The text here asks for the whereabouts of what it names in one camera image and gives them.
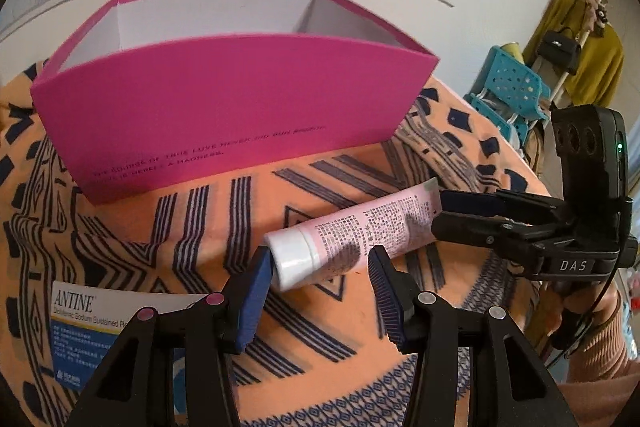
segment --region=black purse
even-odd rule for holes
[[[546,32],[538,46],[538,55],[564,71],[568,71],[569,74],[575,74],[578,71],[582,47],[575,39],[563,35],[564,30],[570,30],[570,28],[564,27],[559,32],[551,30]]]

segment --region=white cap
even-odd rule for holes
[[[314,272],[314,254],[300,230],[295,227],[276,230],[265,234],[264,240],[276,267],[271,283],[276,290],[295,288]]]

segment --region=silver screw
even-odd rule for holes
[[[207,295],[207,304],[209,306],[218,306],[225,301],[225,296],[220,292],[213,292]]]
[[[436,296],[431,292],[422,292],[418,295],[418,301],[422,304],[433,304],[436,301]]]
[[[503,319],[507,316],[507,312],[500,308],[500,306],[491,306],[489,308],[489,315],[494,319]]]
[[[148,321],[149,319],[152,319],[155,314],[156,312],[153,308],[142,308],[138,312],[137,317],[139,321]]]

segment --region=open magenta box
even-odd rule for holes
[[[348,0],[111,0],[34,81],[93,203],[388,139],[437,57]]]

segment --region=orange fabric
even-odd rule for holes
[[[38,427],[62,427],[76,400],[52,373],[53,279],[206,293],[242,269],[265,232],[434,175],[450,188],[545,193],[497,129],[431,79],[387,142],[226,172],[95,207],[75,186],[20,85],[28,85],[24,75],[0,91],[0,162],[7,157],[12,165],[0,171],[0,373]],[[510,305],[524,324],[530,285],[515,282],[487,250],[438,243],[396,263],[455,306]],[[366,274],[270,295],[257,340],[235,360],[241,418],[255,425],[357,425],[376,418],[399,425],[415,358],[400,355],[382,333]],[[463,397],[468,357],[462,354],[460,362]],[[462,398],[456,425],[466,425],[466,407]]]

